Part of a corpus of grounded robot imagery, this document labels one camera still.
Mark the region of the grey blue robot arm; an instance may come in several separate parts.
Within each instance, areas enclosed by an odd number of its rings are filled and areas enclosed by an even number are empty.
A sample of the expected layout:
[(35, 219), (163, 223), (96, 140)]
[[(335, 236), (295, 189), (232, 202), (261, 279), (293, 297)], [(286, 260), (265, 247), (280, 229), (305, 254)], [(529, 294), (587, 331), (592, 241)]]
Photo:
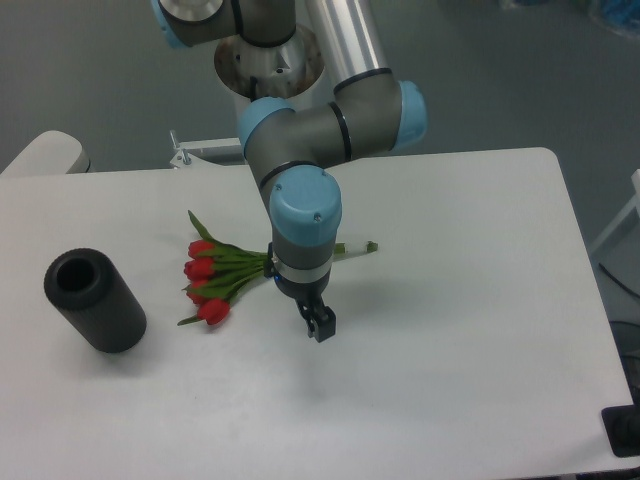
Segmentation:
[(366, 1), (310, 1), (311, 25), (291, 1), (156, 1), (156, 20), (175, 47), (217, 41), (248, 106), (237, 135), (268, 213), (265, 254), (215, 240), (189, 247), (188, 297), (196, 319), (221, 323), (241, 291), (270, 278), (292, 298), (317, 341), (336, 330), (324, 304), (341, 221), (330, 169), (420, 141), (427, 128), (419, 88), (397, 80)]

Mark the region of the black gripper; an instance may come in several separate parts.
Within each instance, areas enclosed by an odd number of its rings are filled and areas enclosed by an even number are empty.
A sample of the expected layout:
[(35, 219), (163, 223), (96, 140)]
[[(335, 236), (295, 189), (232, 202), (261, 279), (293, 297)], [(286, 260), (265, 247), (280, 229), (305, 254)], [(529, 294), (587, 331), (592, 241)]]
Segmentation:
[(330, 272), (331, 258), (318, 267), (296, 269), (278, 257), (272, 244), (268, 245), (266, 277), (271, 278), (285, 296), (296, 301), (299, 314), (307, 325), (307, 335), (318, 343), (331, 338), (336, 332), (336, 315), (322, 300)]

